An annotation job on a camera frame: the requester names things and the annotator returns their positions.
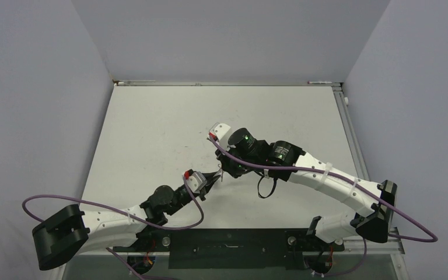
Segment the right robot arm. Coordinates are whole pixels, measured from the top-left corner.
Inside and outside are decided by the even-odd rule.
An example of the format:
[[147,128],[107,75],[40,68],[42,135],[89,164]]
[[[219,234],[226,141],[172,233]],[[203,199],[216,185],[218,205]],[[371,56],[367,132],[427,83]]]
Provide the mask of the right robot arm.
[[328,243],[360,236],[375,243],[389,239],[396,185],[351,176],[325,163],[302,148],[286,142],[257,140],[245,128],[231,131],[226,124],[209,130],[222,170],[234,178],[255,173],[273,182],[282,180],[309,187],[346,205],[349,211],[312,219],[307,244],[320,250]]

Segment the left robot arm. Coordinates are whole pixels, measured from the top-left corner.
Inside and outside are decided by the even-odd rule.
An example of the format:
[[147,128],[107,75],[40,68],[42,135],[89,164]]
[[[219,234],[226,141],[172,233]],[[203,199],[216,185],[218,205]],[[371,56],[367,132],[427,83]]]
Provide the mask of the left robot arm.
[[92,202],[98,211],[84,211],[80,208],[83,201],[72,198],[71,204],[40,219],[32,230],[39,269],[58,268],[88,251],[130,246],[136,251],[147,249],[151,242],[148,232],[168,230],[167,216],[204,199],[221,176],[219,171],[189,170],[183,175],[181,187],[161,185],[146,201],[125,209]]

